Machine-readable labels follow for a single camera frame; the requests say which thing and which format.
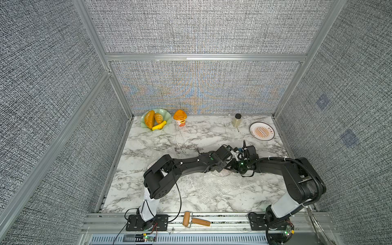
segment cup lid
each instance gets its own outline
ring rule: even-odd
[[[184,120],[187,118],[187,114],[183,110],[178,110],[176,113],[174,113],[173,118],[174,120]]]

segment orange cup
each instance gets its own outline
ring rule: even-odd
[[[176,111],[176,113],[174,113],[173,118],[179,127],[184,127],[185,119],[187,119],[187,114],[183,110],[178,110]]]

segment paint roller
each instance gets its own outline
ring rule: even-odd
[[[192,213],[192,216],[193,216],[193,212],[186,211],[184,213],[184,219],[182,220],[182,225],[185,226],[186,228],[190,228],[192,223],[193,224],[199,224],[199,225],[205,225],[205,226],[210,226],[211,225],[210,221],[193,218],[191,216],[191,213]]]

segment aluminum rail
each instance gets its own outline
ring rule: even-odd
[[[312,62],[312,59],[317,53],[317,50],[320,48],[321,43],[324,41],[325,37],[327,36],[329,30],[331,29],[332,25],[334,24],[336,18],[338,17],[342,8],[346,5],[347,0],[335,0],[329,9],[326,17],[324,18],[321,27],[316,34],[312,44],[310,45],[309,51],[307,53],[307,59],[301,63],[300,67],[298,68],[297,72],[295,73],[293,79],[290,81],[289,85],[285,89],[282,97],[280,98],[274,112],[274,117],[278,118],[280,113],[282,112],[283,108],[289,101],[291,95],[293,94],[295,88],[297,87],[298,83],[300,82],[302,76],[305,74],[306,70],[308,69],[309,65]]]
[[[226,60],[226,61],[299,61],[303,62],[305,54],[132,54],[107,53],[107,61],[116,60],[155,60],[155,61],[200,61],[200,60]]]
[[[175,217],[177,213],[163,213],[170,217]],[[168,224],[167,232],[178,233],[260,233],[263,231],[252,231],[249,225],[247,212],[236,213],[193,213],[193,217],[211,221],[211,226],[192,224],[190,229],[184,228],[182,225],[184,213],[180,213],[179,217]],[[319,224],[324,230],[337,232],[331,218],[327,212],[315,212]],[[295,232],[314,232],[312,221],[306,212],[299,212],[290,220],[295,225]],[[83,224],[81,234],[113,234],[118,233],[124,227],[126,220],[124,213],[91,213]]]

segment blue sticker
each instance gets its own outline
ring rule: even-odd
[[[347,129],[343,134],[341,134],[340,139],[347,148],[353,147],[359,142],[358,137],[351,129]]]
[[[316,104],[320,107],[321,110],[325,109],[329,104],[329,99],[326,94],[322,94],[320,98],[316,101]]]

